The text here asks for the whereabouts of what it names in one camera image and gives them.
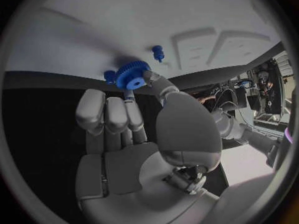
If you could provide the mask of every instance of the blue plastic gear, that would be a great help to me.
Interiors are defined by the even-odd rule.
[[[135,90],[145,84],[143,72],[150,70],[145,61],[132,61],[122,66],[116,73],[116,85],[120,89]]]

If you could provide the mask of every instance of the blue plastic part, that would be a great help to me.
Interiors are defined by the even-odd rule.
[[[116,72],[115,71],[105,71],[104,78],[108,85],[113,85],[113,84],[115,84],[115,81],[116,81]]]
[[[154,59],[161,63],[162,59],[164,59],[163,48],[161,46],[154,46],[151,50],[153,52]]]
[[[132,61],[122,66],[116,73],[116,85],[120,89],[135,90],[145,84],[143,72],[150,70],[145,61]]]

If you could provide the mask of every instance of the blue gear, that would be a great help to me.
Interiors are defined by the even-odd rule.
[[[116,85],[120,89],[135,90],[145,84],[143,72],[150,70],[145,61],[132,61],[116,73]]]

